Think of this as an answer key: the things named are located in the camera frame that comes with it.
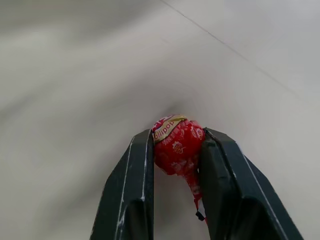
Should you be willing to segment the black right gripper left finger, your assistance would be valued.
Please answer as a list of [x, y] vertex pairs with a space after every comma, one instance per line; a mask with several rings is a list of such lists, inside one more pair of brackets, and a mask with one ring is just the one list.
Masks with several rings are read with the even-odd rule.
[[105, 182], [89, 240], [154, 240], [154, 141], [135, 135]]

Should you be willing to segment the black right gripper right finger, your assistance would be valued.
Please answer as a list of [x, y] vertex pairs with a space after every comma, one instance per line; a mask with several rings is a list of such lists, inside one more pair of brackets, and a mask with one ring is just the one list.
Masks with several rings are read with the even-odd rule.
[[210, 240], [304, 240], [268, 178], [228, 135], [205, 128], [199, 179]]

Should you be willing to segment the red lollipop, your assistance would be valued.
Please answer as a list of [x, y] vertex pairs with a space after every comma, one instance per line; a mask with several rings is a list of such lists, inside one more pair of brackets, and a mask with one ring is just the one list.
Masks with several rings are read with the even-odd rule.
[[194, 198], [196, 216], [207, 222], [199, 180], [199, 161], [204, 129], [195, 120], [172, 114], [152, 127], [154, 162], [167, 175], [177, 175], [187, 182]]

